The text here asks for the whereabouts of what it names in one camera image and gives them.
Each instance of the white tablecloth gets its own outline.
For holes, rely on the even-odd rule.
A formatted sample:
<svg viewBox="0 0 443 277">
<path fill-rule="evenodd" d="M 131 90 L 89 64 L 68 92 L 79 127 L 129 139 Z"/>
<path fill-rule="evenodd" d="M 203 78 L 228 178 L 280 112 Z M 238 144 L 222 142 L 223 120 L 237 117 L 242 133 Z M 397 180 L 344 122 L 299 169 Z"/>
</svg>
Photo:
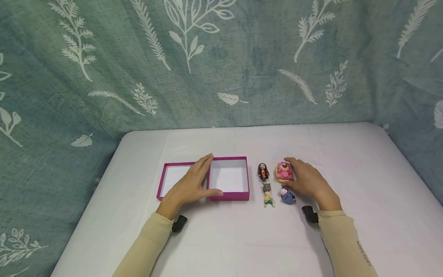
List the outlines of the white tablecloth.
<svg viewBox="0 0 443 277">
<path fill-rule="evenodd" d="M 193 203 L 151 276 L 333 276 L 319 230 L 296 205 L 263 208 L 256 175 L 285 156 L 315 166 L 355 219 L 379 276 L 441 276 L 443 208 L 384 130 L 371 123 L 137 131 L 128 133 L 95 191 L 52 277 L 110 277 L 159 204 L 163 164 L 247 156 L 247 202 Z"/>
</svg>

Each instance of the beige sleeve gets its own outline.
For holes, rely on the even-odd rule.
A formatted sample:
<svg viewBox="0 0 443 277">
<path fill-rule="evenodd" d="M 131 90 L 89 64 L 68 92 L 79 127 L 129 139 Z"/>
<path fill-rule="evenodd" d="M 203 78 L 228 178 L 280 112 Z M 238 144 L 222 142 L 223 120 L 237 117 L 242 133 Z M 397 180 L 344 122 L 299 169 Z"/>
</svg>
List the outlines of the beige sleeve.
<svg viewBox="0 0 443 277">
<path fill-rule="evenodd" d="M 377 277 L 360 241 L 354 220 L 343 211 L 319 211 L 320 232 L 335 277 Z"/>
<path fill-rule="evenodd" d="M 120 262 L 113 277 L 147 277 L 162 252 L 174 221 L 153 213 Z"/>
</svg>

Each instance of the black clip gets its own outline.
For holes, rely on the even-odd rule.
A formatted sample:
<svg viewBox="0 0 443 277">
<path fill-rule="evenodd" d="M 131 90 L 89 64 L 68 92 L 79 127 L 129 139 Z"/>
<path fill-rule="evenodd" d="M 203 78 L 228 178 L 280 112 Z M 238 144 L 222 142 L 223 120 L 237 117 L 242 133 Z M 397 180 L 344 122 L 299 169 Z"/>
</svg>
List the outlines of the black clip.
<svg viewBox="0 0 443 277">
<path fill-rule="evenodd" d="M 317 213 L 314 213 L 314 209 L 312 209 L 312 206 L 303 206 L 302 211 L 308 223 L 319 222 L 319 215 Z"/>
<path fill-rule="evenodd" d="M 188 222 L 188 219 L 182 215 L 179 215 L 177 221 L 174 222 L 174 224 L 172 225 L 172 232 L 173 233 L 180 232 L 185 226 L 186 222 Z"/>
</svg>

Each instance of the patterned curtain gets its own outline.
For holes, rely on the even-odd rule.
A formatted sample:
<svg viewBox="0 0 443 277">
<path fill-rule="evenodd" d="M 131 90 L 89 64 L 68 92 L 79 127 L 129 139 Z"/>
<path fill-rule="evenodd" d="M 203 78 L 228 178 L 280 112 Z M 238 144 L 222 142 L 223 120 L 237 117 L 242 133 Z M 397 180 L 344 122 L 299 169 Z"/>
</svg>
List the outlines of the patterned curtain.
<svg viewBox="0 0 443 277">
<path fill-rule="evenodd" d="M 437 0 L 1 1 L 0 275 L 50 275 L 133 130 L 370 121 L 443 203 L 442 14 Z"/>
</svg>

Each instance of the strawberry bear toy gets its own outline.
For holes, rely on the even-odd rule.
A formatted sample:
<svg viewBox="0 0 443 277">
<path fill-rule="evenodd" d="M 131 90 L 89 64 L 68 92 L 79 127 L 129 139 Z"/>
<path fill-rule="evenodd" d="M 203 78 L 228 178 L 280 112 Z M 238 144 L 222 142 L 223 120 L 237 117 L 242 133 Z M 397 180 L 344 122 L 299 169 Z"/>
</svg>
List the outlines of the strawberry bear toy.
<svg viewBox="0 0 443 277">
<path fill-rule="evenodd" d="M 274 174 L 276 176 L 277 181 L 279 181 L 280 183 L 294 179 L 291 166 L 289 165 L 289 163 L 286 162 L 278 163 L 274 171 Z"/>
</svg>

